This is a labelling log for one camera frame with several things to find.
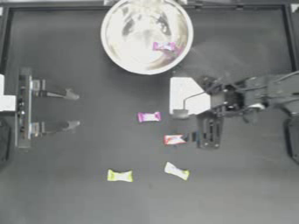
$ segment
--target red candy wrapper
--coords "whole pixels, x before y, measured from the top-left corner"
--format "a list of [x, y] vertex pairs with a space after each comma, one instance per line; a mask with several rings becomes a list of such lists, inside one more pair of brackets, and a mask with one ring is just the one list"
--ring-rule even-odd
[[171, 135], [163, 137], [163, 143], [165, 145], [175, 145], [175, 144], [185, 144], [187, 142], [183, 139], [183, 135]]
[[137, 113], [137, 121], [140, 123], [160, 122], [161, 121], [161, 113], [160, 112], [155, 112], [152, 114], [149, 114], [149, 113]]

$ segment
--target pink candy wrapper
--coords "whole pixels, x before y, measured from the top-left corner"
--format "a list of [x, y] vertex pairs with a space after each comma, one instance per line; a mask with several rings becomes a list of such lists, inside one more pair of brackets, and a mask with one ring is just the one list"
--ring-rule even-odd
[[140, 123], [160, 122], [161, 121], [161, 113], [160, 112], [155, 112], [152, 114], [149, 114], [149, 113], [137, 113], [137, 121]]
[[163, 137], [163, 143], [165, 145], [175, 145], [175, 144], [185, 144], [187, 142], [183, 140], [183, 135], [172, 135]]
[[177, 47], [173, 42], [168, 42], [168, 43], [153, 42], [153, 51], [159, 51], [159, 50], [176, 51], [176, 48]]

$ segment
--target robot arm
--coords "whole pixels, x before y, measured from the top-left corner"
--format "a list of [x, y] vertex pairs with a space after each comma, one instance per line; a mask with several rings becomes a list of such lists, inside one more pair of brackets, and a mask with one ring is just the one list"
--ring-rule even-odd
[[207, 77], [171, 78], [169, 113], [175, 119], [196, 115], [199, 148], [219, 148], [225, 117], [243, 116], [249, 122], [260, 110], [275, 108], [285, 111], [291, 119], [299, 115], [299, 71], [251, 77], [229, 84]]

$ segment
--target white candy wrapper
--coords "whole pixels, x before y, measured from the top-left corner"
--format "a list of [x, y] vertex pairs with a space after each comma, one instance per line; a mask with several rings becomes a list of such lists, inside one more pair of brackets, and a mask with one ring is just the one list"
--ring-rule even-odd
[[188, 170], [184, 171], [184, 170], [179, 169], [169, 162], [165, 163], [164, 172], [175, 175], [176, 177], [181, 178], [183, 180], [187, 180], [191, 175], [191, 172]]

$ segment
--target candy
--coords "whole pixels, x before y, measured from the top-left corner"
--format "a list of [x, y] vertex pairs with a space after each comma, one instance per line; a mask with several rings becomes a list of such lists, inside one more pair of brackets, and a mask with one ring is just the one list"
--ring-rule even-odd
[[183, 139], [183, 135], [172, 135], [163, 137], [164, 144], [185, 144], [187, 141]]
[[152, 114], [149, 114], [149, 113], [137, 113], [137, 121], [140, 123], [160, 122], [161, 121], [161, 113], [160, 112], [155, 112]]
[[153, 42], [153, 51], [159, 51], [159, 50], [175, 51], [176, 45], [173, 42], [168, 42], [168, 43]]
[[176, 177], [181, 178], [183, 180], [187, 180], [191, 175], [191, 172], [188, 170], [184, 171], [184, 170], [179, 169], [169, 162], [165, 163], [164, 172], [175, 175]]
[[112, 170], [106, 171], [106, 181], [125, 181], [133, 182], [133, 172], [114, 172]]

